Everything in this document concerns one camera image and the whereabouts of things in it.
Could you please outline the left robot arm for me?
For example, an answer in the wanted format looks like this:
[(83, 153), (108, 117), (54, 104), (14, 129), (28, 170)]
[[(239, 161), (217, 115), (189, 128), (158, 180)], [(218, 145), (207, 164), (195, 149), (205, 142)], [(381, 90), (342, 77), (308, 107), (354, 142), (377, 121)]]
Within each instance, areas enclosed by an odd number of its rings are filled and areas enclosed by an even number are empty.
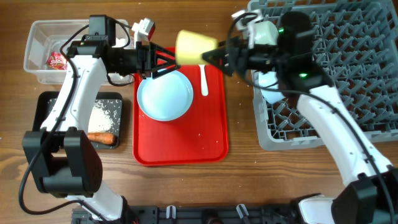
[(39, 129), (28, 131), (22, 147), (39, 192), (77, 203), (101, 223), (137, 223), (127, 200), (103, 182), (101, 159), (88, 138), (88, 125), (98, 91), (110, 75), (139, 74), (158, 78), (178, 69), (173, 52), (151, 42), (155, 24), (145, 18), (133, 26), (128, 46), (116, 46), (119, 21), (92, 15), (60, 48), (67, 73), (55, 105)]

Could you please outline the white rice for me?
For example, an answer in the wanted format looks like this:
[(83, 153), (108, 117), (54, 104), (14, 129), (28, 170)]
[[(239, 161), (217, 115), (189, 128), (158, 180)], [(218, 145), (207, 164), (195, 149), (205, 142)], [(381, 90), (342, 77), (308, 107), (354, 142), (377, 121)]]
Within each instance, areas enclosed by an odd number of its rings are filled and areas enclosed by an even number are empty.
[(113, 134), (118, 133), (120, 127), (121, 112), (121, 100), (95, 100), (88, 125), (88, 132)]

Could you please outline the orange carrot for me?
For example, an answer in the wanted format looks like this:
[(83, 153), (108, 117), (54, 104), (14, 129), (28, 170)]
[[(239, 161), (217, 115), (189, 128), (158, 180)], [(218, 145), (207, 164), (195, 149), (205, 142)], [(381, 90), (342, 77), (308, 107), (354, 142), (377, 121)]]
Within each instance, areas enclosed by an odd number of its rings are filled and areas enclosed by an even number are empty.
[(88, 139), (105, 145), (113, 145), (117, 142), (117, 138), (112, 133), (89, 133)]

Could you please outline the green bowl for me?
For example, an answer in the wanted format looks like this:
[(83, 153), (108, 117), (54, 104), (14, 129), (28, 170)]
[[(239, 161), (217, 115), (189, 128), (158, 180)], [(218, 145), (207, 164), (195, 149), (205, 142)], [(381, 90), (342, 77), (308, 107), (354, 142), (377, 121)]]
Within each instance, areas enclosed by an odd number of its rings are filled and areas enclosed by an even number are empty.
[(270, 21), (254, 24), (254, 43), (262, 45), (277, 45), (279, 31)]

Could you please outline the yellow plastic cup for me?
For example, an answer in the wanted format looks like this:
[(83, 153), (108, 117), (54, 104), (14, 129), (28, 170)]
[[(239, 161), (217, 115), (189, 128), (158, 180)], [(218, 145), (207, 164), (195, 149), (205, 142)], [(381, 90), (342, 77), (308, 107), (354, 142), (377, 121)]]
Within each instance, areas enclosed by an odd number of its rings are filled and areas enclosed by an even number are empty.
[(202, 54), (218, 47), (218, 41), (212, 37), (181, 30), (175, 43), (175, 61), (178, 65), (206, 65)]

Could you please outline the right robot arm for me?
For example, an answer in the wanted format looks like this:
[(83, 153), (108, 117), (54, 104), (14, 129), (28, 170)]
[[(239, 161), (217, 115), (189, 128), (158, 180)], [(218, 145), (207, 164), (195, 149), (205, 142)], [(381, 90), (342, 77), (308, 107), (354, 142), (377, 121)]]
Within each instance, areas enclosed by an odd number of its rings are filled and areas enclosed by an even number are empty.
[(345, 185), (335, 198), (305, 196), (292, 206), (296, 223), (396, 223), (397, 169), (365, 136), (344, 106), (336, 86), (312, 58), (314, 31), (302, 12), (287, 12), (271, 27), (271, 43), (258, 41), (264, 31), (256, 12), (244, 12), (233, 25), (248, 32), (210, 41), (199, 58), (225, 74), (244, 77), (248, 70), (275, 71), (277, 91), (315, 128)]

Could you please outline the red snack wrapper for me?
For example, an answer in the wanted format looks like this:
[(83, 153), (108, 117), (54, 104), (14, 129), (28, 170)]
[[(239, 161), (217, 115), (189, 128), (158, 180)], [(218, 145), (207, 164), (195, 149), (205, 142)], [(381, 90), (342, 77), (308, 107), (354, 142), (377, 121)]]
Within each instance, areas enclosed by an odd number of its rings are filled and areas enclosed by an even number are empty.
[(67, 70), (67, 60), (60, 52), (52, 52), (46, 64), (56, 70)]

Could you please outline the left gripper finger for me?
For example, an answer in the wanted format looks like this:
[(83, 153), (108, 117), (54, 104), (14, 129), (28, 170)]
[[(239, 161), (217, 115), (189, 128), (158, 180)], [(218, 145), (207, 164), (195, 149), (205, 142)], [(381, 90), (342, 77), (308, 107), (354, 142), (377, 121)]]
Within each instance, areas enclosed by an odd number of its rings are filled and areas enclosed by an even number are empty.
[(152, 73), (151, 73), (151, 77), (152, 78), (159, 78), (159, 77), (161, 77), (163, 75), (166, 75), (166, 74), (168, 74), (168, 73), (170, 73), (172, 71), (176, 71), (179, 68), (180, 68), (179, 65), (169, 65), (167, 67), (160, 68), (158, 70), (153, 70)]
[(159, 60), (165, 62), (175, 62), (175, 53), (161, 47), (160, 45), (150, 42), (149, 43), (150, 56), (153, 58), (154, 62)]

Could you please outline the white napkin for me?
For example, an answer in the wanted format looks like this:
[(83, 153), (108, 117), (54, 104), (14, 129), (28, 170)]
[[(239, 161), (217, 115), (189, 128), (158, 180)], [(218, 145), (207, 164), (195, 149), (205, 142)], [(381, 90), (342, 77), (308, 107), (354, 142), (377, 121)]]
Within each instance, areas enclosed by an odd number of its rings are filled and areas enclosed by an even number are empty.
[(128, 46), (128, 39), (125, 39), (125, 38), (119, 39), (119, 38), (117, 38), (114, 48), (124, 48), (124, 47), (127, 47), (127, 46)]

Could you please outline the small light blue bowl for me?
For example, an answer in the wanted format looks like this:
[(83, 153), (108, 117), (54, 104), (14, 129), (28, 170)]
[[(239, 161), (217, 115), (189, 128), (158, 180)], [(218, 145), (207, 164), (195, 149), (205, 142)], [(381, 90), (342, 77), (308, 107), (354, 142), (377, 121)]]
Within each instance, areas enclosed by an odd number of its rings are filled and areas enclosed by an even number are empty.
[[(267, 72), (267, 73), (259, 72), (258, 79), (259, 79), (259, 86), (261, 87), (273, 90), (279, 89), (276, 72)], [(285, 96), (279, 91), (269, 91), (261, 89), (261, 93), (263, 98), (270, 104), (276, 103), (285, 98)]]

